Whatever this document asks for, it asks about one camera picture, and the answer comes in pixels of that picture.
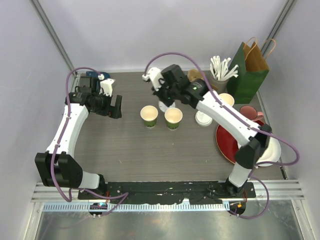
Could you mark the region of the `green paper cup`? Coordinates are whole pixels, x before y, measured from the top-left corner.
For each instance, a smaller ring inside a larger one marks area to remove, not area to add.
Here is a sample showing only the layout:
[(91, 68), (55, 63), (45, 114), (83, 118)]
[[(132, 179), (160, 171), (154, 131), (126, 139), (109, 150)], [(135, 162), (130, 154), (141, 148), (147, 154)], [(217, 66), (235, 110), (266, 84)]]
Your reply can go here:
[(146, 105), (140, 110), (140, 117), (147, 128), (155, 127), (157, 124), (158, 114), (157, 108), (153, 105)]
[(183, 113), (180, 109), (171, 107), (165, 111), (164, 117), (167, 128), (171, 131), (174, 131), (179, 127), (180, 122), (183, 118)]

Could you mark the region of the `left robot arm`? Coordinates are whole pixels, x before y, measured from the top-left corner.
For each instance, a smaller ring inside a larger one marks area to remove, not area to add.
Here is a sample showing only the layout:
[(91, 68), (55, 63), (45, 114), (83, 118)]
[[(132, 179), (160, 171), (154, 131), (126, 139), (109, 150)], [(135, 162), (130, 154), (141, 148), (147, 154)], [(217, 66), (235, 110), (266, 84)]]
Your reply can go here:
[(46, 187), (88, 189), (93, 198), (100, 200), (107, 193), (103, 175), (89, 173), (74, 159), (75, 146), (81, 128), (90, 113), (103, 117), (122, 117), (122, 96), (117, 95), (112, 105), (112, 94), (107, 91), (74, 91), (65, 99), (65, 108), (59, 128), (45, 152), (37, 153), (35, 165)]

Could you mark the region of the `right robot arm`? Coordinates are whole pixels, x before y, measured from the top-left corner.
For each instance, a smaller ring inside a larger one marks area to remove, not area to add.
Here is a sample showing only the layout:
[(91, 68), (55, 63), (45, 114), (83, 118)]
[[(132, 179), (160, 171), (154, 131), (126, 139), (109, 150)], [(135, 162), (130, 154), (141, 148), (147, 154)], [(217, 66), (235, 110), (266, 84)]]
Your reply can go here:
[(258, 159), (269, 146), (270, 137), (259, 131), (269, 134), (271, 127), (260, 126), (241, 115), (210, 90), (204, 79), (190, 81), (179, 65), (172, 64), (163, 70), (152, 67), (142, 79), (152, 84), (153, 95), (167, 107), (179, 100), (211, 117), (236, 139), (241, 147), (234, 155), (236, 163), (225, 181), (223, 194), (233, 198), (242, 194)]

